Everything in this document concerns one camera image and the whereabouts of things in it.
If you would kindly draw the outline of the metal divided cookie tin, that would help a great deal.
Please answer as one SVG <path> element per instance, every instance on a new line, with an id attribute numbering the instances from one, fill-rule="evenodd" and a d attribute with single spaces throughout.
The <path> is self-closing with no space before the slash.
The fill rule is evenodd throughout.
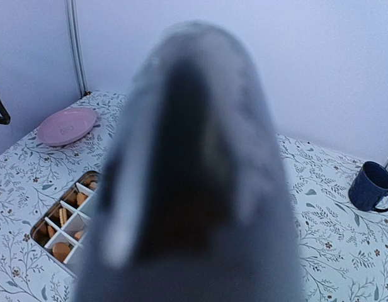
<path id="1" fill-rule="evenodd" d="M 99 172 L 87 171 L 62 193 L 30 231 L 32 240 L 72 277 L 84 251 L 87 226 L 94 208 Z"/>

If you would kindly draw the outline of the metal tongs white handle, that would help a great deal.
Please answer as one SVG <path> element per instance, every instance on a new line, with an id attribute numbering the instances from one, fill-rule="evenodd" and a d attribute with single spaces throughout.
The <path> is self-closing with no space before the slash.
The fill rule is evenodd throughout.
<path id="1" fill-rule="evenodd" d="M 136 73 L 73 301 L 303 301 L 277 135 L 242 43 L 174 26 Z"/>

